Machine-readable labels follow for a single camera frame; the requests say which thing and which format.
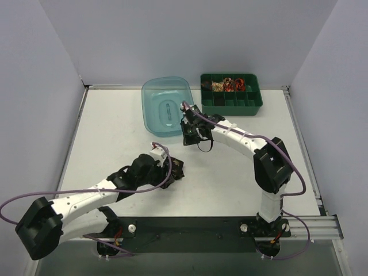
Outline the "black gold patterned tie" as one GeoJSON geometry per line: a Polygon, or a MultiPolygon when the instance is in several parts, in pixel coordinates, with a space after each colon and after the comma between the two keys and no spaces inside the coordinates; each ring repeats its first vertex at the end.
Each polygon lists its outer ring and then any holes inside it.
{"type": "Polygon", "coordinates": [[[165,182],[165,184],[161,186],[162,189],[168,188],[175,181],[181,180],[185,176],[183,172],[184,162],[174,157],[171,157],[171,162],[172,162],[172,169],[170,177],[165,182]]]}

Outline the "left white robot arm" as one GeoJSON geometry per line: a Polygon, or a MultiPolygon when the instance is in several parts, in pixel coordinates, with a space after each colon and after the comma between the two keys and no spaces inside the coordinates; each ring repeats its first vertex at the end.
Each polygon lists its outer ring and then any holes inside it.
{"type": "Polygon", "coordinates": [[[15,231],[31,259],[42,259],[63,239],[72,239],[66,228],[72,221],[133,195],[141,186],[168,188],[184,176],[183,165],[183,161],[174,157],[159,160],[141,154],[132,164],[112,173],[85,193],[73,193],[50,201],[45,197],[34,200],[15,231]]]}

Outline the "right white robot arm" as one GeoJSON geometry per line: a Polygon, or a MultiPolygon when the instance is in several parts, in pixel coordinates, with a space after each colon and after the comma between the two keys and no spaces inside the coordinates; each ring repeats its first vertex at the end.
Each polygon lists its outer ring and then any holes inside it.
{"type": "Polygon", "coordinates": [[[181,111],[183,145],[218,142],[250,158],[254,164],[255,181],[262,189],[258,216],[268,224],[279,220],[282,217],[281,194],[293,172],[285,160],[289,154],[283,141],[277,137],[270,142],[256,138],[221,115],[202,114],[195,105],[181,105],[181,111]]]}

